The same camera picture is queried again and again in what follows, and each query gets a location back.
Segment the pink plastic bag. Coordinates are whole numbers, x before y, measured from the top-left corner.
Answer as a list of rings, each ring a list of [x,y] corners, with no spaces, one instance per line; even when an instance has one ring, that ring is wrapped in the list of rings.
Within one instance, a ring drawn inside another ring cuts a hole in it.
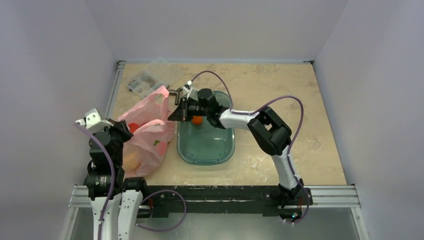
[[[119,116],[133,134],[124,143],[125,178],[147,176],[162,164],[175,135],[175,123],[168,120],[169,95],[166,87],[160,86]]]

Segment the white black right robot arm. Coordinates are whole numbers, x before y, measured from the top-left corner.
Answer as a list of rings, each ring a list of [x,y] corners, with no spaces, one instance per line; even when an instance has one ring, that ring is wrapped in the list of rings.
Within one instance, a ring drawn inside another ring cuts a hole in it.
[[[292,204],[300,198],[304,185],[292,160],[292,130],[268,104],[256,111],[232,111],[219,103],[211,89],[203,88],[195,99],[181,98],[168,120],[189,122],[193,117],[206,117],[214,128],[249,131],[273,160],[282,200]]]

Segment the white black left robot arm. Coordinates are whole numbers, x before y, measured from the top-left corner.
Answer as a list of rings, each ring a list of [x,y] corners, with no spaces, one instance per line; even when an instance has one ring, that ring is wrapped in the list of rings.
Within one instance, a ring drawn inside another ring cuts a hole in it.
[[[124,178],[123,151],[133,134],[127,123],[85,117],[78,128],[89,137],[87,176],[93,239],[130,240],[139,206],[149,199],[143,177]]]

